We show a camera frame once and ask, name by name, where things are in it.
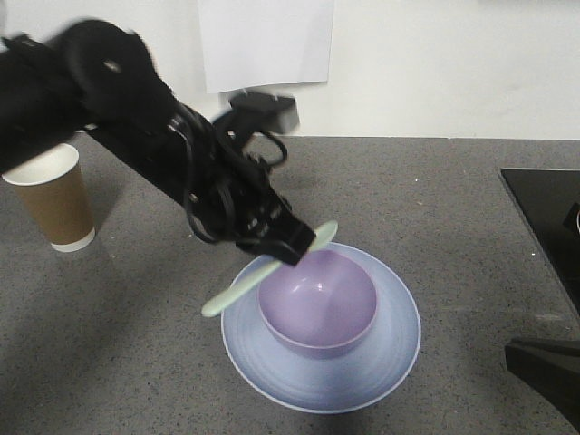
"light blue plate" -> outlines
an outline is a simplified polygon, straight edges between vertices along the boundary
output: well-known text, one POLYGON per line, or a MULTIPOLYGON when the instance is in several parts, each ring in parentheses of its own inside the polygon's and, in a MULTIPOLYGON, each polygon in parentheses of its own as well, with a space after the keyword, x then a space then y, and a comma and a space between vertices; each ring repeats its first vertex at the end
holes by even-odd
MULTIPOLYGON (((315 360, 286 349, 263 323, 256 289, 221 317, 227 354, 252 387, 288 408, 319 414, 358 410, 387 396, 411 371, 421 343, 417 306, 399 277, 359 249, 337 243, 327 248, 366 270, 379 295, 371 331, 346 355, 315 360)), ((235 281, 266 261, 255 259, 235 281)))

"bowl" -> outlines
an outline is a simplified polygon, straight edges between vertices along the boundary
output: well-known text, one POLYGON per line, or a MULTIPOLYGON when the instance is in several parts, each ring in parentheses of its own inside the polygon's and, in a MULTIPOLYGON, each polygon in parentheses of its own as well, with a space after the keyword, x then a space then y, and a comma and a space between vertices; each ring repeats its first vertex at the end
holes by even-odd
POLYGON ((283 265, 260 283, 260 314, 276 339, 317 359, 352 350, 377 313, 377 291, 364 269, 323 249, 283 265))

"table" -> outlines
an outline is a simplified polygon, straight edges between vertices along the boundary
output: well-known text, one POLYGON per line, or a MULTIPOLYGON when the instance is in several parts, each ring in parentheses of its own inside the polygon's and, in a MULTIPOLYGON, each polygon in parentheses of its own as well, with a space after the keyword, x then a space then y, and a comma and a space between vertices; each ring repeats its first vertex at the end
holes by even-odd
POLYGON ((577 340, 580 323, 499 172, 578 169, 579 142, 285 140, 273 184, 296 215, 337 219, 335 240, 394 270, 420 311, 409 377, 333 416, 254 391, 200 315, 251 257, 197 241, 171 199, 90 138, 72 143, 98 231, 82 251, 53 251, 0 185, 0 433, 573 433, 506 367, 513 337, 577 340))

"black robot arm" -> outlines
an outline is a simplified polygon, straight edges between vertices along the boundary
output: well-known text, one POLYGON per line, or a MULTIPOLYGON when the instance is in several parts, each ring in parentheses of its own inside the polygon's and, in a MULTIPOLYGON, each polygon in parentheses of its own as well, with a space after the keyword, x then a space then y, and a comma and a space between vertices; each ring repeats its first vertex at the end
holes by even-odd
POLYGON ((4 39, 0 53, 0 172, 86 130, 186 210, 194 233, 296 264, 314 240, 269 183, 286 149, 272 132, 297 123, 295 101, 242 93, 213 123, 179 102, 143 41, 83 21, 45 43, 4 39), (280 149, 245 152, 256 132, 280 149))

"brown paper cup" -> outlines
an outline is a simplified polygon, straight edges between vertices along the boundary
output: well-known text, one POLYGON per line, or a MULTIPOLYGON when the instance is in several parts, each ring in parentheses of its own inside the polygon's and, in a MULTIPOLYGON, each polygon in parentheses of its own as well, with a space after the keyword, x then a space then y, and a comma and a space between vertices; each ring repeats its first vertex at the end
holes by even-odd
POLYGON ((9 170, 2 178, 14 186, 57 251, 76 251, 94 239, 92 213, 75 147, 57 145, 9 170))

